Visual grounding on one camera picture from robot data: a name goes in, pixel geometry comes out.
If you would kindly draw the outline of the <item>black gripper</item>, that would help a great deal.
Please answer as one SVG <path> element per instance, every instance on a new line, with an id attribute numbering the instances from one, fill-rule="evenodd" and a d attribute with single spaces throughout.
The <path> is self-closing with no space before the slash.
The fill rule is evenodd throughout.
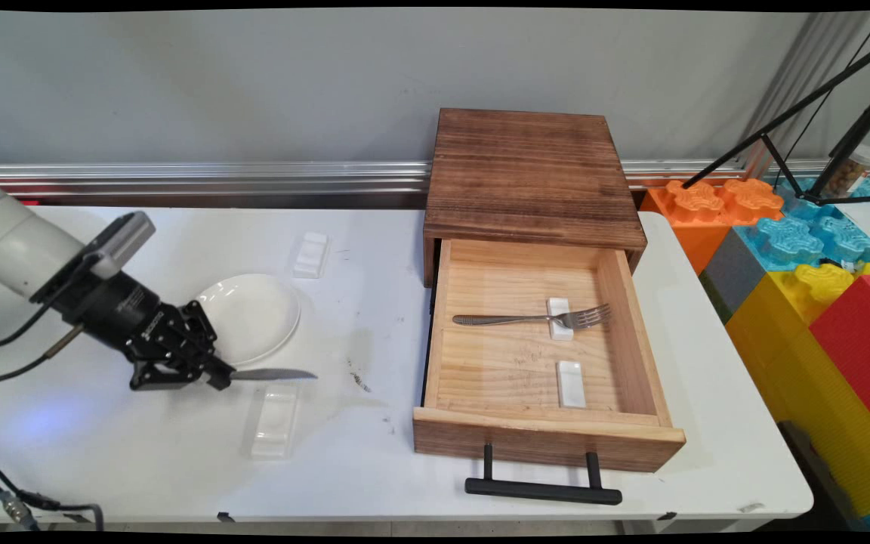
<path id="1" fill-rule="evenodd" d="M 231 385 L 236 368 L 215 356 L 217 335 L 200 303 L 176 307 L 123 271 L 100 278 L 94 263 L 66 263 L 31 302 L 127 356 L 132 391 L 178 390 L 201 379 L 217 391 Z M 169 323 L 177 333 L 165 330 Z"/>

